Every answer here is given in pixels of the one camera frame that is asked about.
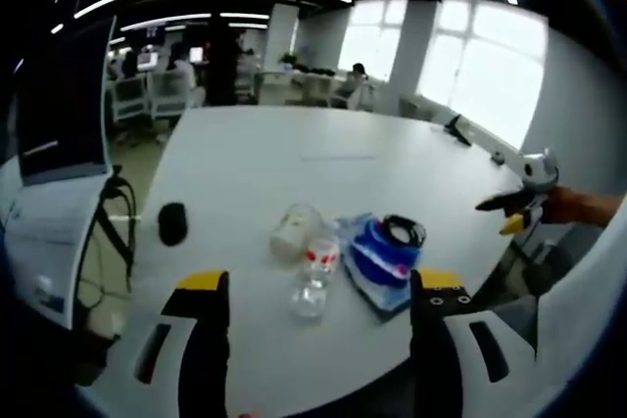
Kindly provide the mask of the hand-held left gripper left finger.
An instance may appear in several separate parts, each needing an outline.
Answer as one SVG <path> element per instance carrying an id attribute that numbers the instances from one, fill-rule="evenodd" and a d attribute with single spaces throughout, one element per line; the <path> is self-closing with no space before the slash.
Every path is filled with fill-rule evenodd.
<path id="1" fill-rule="evenodd" d="M 225 417 L 229 323 L 226 271 L 177 282 L 161 311 L 131 320 L 111 350 L 107 414 Z"/>

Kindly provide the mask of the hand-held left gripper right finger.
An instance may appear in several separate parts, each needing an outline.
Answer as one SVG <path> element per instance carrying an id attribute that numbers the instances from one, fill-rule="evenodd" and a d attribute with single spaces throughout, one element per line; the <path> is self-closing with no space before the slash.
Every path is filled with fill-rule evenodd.
<path id="1" fill-rule="evenodd" d="M 539 301 L 480 309 L 454 272 L 410 277 L 410 363 L 417 417 L 542 417 Z"/>

